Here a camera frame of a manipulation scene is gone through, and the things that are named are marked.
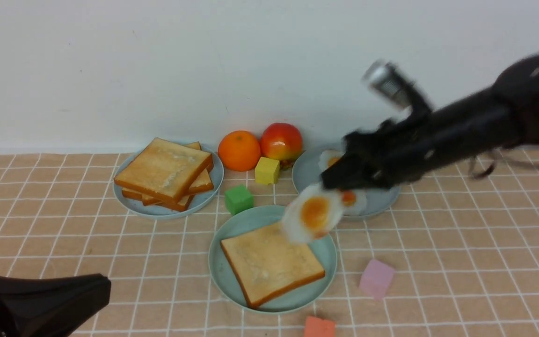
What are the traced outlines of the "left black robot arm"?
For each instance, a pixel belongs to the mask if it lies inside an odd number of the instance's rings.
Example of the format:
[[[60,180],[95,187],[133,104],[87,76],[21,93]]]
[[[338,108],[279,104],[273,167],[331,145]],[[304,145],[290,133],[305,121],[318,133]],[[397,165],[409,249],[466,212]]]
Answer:
[[[109,304],[100,273],[23,279],[0,276],[0,337],[68,337]]]

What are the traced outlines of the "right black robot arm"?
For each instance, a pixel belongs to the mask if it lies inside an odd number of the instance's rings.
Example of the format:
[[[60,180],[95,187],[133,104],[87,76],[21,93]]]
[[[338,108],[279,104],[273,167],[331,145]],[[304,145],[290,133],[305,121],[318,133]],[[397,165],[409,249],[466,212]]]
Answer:
[[[500,161],[497,149],[539,145],[539,53],[438,110],[394,63],[377,60],[362,81],[396,107],[410,108],[410,115],[388,119],[372,132],[347,134],[344,155],[321,173],[325,189],[388,190],[481,154]]]

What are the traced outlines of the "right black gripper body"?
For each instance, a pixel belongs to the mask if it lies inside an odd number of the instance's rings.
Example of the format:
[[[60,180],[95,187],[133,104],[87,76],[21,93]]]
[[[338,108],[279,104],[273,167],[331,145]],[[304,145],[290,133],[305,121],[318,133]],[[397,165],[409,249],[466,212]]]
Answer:
[[[438,170],[436,152],[420,142],[426,124],[388,119],[372,132],[349,132],[342,138],[342,157],[321,173],[321,186],[326,190],[388,190]]]

